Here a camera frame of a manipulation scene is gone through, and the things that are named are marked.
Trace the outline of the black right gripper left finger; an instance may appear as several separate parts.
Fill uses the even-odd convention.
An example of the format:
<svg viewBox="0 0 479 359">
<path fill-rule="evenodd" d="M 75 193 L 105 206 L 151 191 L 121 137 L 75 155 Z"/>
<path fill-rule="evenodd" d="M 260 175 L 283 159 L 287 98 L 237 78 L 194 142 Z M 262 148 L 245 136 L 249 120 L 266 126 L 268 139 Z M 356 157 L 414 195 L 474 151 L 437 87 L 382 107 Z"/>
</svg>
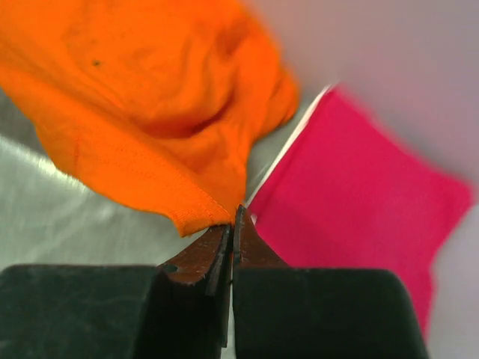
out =
<svg viewBox="0 0 479 359">
<path fill-rule="evenodd" d="M 3 358 L 219 358 L 231 229 L 159 266 L 14 265 L 1 272 Z"/>
</svg>

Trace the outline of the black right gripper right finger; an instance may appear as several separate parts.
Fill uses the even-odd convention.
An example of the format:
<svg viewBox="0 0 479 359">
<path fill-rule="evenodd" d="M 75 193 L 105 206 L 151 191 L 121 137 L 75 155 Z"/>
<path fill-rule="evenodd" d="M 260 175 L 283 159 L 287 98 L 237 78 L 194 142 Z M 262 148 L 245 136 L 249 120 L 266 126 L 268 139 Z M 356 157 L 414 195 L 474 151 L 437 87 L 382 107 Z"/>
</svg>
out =
<svg viewBox="0 0 479 359">
<path fill-rule="evenodd" d="M 412 302 L 378 269 L 298 269 L 258 235 L 243 206 L 233 236 L 238 358 L 426 358 Z"/>
</svg>

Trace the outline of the orange t-shirt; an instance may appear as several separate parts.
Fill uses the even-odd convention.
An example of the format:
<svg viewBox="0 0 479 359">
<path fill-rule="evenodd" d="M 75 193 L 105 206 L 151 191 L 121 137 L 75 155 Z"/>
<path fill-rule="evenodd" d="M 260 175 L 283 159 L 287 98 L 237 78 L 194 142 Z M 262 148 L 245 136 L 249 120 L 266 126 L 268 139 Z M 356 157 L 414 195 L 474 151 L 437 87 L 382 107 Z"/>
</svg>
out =
<svg viewBox="0 0 479 359">
<path fill-rule="evenodd" d="M 1 88 L 55 166 L 181 235 L 234 221 L 297 85 L 238 1 L 3 1 Z"/>
</svg>

